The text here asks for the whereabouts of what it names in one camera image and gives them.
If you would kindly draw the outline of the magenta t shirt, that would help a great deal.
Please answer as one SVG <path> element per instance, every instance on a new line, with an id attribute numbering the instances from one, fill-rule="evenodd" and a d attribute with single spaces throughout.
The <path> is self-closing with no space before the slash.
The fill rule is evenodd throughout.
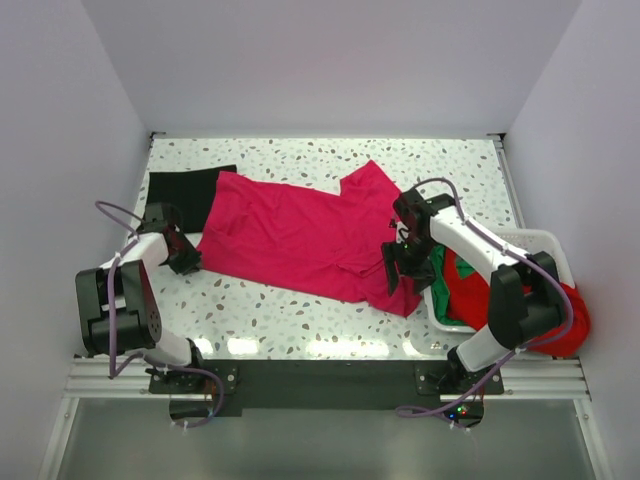
<path id="1" fill-rule="evenodd" d="M 399 188 L 373 161 L 330 194 L 223 173 L 198 245 L 203 267 L 270 286 L 407 317 L 421 303 L 413 283 L 388 291 L 381 246 Z"/>

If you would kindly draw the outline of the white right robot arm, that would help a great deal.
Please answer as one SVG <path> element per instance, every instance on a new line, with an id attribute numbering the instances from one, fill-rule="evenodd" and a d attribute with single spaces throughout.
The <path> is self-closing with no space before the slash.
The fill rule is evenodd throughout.
<path id="1" fill-rule="evenodd" d="M 468 262 L 489 288 L 486 325 L 447 355 L 452 390 L 469 392 L 482 370 L 541 344 L 554 329 L 570 329 L 573 307 L 550 254 L 501 239 L 464 212 L 455 192 L 426 199 L 412 188 L 397 197 L 393 210 L 396 238 L 381 247 L 390 293 L 403 277 L 415 293 L 434 282 L 428 256 L 436 246 Z"/>

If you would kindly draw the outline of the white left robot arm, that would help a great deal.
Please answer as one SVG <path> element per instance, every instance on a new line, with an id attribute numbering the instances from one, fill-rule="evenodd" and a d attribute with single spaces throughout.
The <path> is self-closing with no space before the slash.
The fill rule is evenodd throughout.
<path id="1" fill-rule="evenodd" d="M 107 262 L 76 274 L 75 288 L 81 336 L 91 357 L 108 357 L 108 376 L 119 376 L 136 359 L 173 369 L 173 382 L 185 392 L 200 390 L 207 368 L 193 340 L 180 337 L 162 325 L 150 274 L 160 267 L 176 275 L 199 270 L 201 253 L 187 238 L 178 208 L 151 203 L 134 218 L 139 225 L 123 222 L 109 212 L 124 213 L 115 204 L 97 201 L 96 208 L 124 226 L 128 243 Z"/>

